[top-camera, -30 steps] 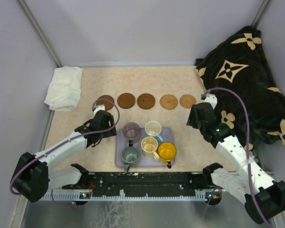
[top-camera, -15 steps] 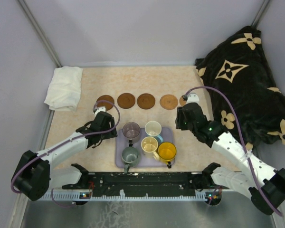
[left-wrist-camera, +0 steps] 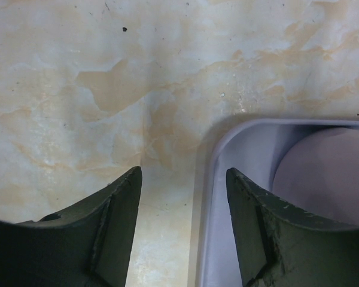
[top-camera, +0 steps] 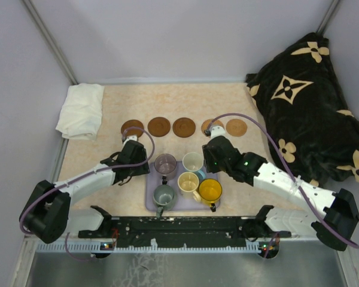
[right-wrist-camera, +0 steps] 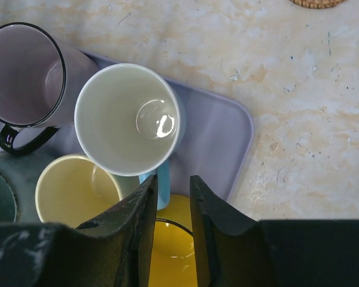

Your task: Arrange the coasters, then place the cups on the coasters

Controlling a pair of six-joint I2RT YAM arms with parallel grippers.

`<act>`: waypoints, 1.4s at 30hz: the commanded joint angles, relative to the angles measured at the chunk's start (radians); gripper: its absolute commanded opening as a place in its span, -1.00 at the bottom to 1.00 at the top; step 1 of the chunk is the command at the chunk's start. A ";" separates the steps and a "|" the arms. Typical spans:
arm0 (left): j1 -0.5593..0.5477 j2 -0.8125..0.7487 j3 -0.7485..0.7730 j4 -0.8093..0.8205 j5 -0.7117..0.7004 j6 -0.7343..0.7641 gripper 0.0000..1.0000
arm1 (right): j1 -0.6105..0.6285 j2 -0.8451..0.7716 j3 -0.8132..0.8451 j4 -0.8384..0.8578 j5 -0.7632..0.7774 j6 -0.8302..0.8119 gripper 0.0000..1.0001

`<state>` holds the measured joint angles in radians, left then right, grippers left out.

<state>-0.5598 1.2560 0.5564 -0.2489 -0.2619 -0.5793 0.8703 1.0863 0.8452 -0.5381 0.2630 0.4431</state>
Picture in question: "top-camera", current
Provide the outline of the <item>light blue mug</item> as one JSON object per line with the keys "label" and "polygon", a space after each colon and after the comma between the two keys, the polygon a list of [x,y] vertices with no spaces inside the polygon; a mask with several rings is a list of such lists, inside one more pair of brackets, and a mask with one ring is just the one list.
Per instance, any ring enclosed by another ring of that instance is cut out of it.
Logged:
{"label": "light blue mug", "polygon": [[203,168],[203,155],[197,152],[189,152],[182,158],[182,165],[185,170],[194,173],[199,181],[202,182],[205,178],[205,172]]}

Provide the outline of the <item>dark wooden coaster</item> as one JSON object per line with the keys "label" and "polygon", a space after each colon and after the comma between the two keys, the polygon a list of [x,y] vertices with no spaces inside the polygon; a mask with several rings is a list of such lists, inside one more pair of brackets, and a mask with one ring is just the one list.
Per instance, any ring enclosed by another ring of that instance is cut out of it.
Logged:
{"label": "dark wooden coaster", "polygon": [[123,139],[126,139],[128,136],[136,136],[140,138],[144,130],[144,125],[139,120],[128,120],[121,126],[121,135]]}
{"label": "dark wooden coaster", "polygon": [[180,138],[188,138],[195,133],[196,125],[195,122],[187,117],[182,117],[173,123],[174,134]]}
{"label": "dark wooden coaster", "polygon": [[171,124],[165,117],[155,117],[148,123],[148,131],[151,136],[162,137],[171,130]]}

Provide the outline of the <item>woven rattan coaster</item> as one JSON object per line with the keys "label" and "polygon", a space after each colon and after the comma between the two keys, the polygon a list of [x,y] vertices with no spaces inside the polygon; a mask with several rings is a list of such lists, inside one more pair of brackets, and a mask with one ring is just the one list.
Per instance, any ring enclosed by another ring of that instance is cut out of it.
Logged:
{"label": "woven rattan coaster", "polygon": [[247,124],[240,119],[234,118],[227,122],[226,131],[229,135],[241,137],[247,132]]}
{"label": "woven rattan coaster", "polygon": [[[212,119],[205,120],[201,125],[201,132],[205,135],[205,130],[208,128],[209,124],[212,122]],[[216,120],[212,123],[211,126],[221,126],[224,128],[224,124],[220,120]]]}

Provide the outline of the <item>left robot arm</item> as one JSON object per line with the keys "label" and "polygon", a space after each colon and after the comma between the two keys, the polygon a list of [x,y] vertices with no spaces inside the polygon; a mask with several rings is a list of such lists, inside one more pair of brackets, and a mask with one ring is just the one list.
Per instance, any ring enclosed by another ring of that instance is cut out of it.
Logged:
{"label": "left robot arm", "polygon": [[36,235],[44,243],[56,241],[68,232],[90,230],[99,237],[112,232],[112,222],[91,207],[77,214],[69,210],[76,202],[115,184],[122,185],[134,176],[150,172],[147,152],[136,140],[126,140],[120,152],[100,161],[91,170],[67,181],[37,183],[19,217],[24,233]]}

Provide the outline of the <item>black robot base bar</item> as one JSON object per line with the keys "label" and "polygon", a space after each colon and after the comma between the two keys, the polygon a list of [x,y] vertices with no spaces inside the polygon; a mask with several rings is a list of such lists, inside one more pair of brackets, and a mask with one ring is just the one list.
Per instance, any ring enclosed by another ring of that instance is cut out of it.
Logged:
{"label": "black robot base bar", "polygon": [[269,238],[275,232],[263,218],[240,216],[161,217],[121,216],[106,219],[96,230],[78,233],[81,239],[115,239],[118,248],[245,247],[247,239]]}

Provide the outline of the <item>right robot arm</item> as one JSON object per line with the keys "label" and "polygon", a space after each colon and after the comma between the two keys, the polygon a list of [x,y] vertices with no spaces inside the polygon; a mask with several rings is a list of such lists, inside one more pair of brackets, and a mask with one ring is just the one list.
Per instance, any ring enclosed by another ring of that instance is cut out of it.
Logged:
{"label": "right robot arm", "polygon": [[236,182],[270,191],[311,214],[308,226],[326,246],[337,251],[359,247],[351,240],[359,211],[350,191],[334,192],[297,179],[258,154],[239,152],[224,136],[211,139],[202,152],[208,172],[224,172]]}

